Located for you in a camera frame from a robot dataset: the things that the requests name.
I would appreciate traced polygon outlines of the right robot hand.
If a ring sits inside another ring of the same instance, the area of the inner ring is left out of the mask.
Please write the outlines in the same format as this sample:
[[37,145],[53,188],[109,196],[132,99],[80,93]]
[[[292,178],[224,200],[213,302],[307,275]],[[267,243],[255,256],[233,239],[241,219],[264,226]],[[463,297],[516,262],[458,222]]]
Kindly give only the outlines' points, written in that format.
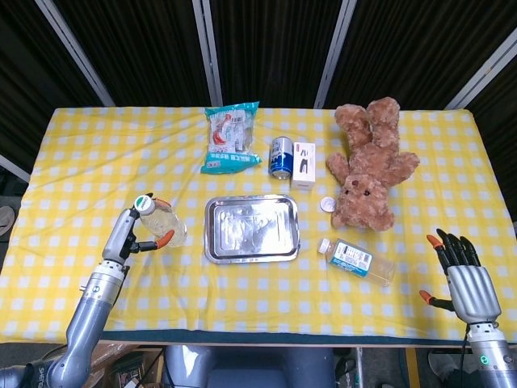
[[439,299],[425,290],[419,295],[429,306],[448,310],[468,325],[494,323],[502,310],[493,282],[474,245],[464,236],[457,237],[437,229],[427,241],[438,257],[446,276],[450,299]]

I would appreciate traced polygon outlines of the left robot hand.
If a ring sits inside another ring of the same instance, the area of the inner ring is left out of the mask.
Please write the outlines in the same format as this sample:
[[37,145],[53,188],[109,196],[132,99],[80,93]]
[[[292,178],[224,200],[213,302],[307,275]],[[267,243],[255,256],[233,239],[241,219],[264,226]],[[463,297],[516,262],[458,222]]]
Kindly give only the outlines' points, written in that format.
[[174,237],[175,230],[168,230],[162,237],[155,241],[138,242],[133,233],[135,222],[141,216],[152,214],[156,207],[162,206],[164,209],[172,210],[171,205],[160,199],[153,198],[152,193],[140,195],[135,199],[133,206],[124,209],[119,215],[115,226],[103,248],[103,260],[109,260],[120,265],[124,265],[126,259],[132,253],[143,251],[156,251],[166,246]]

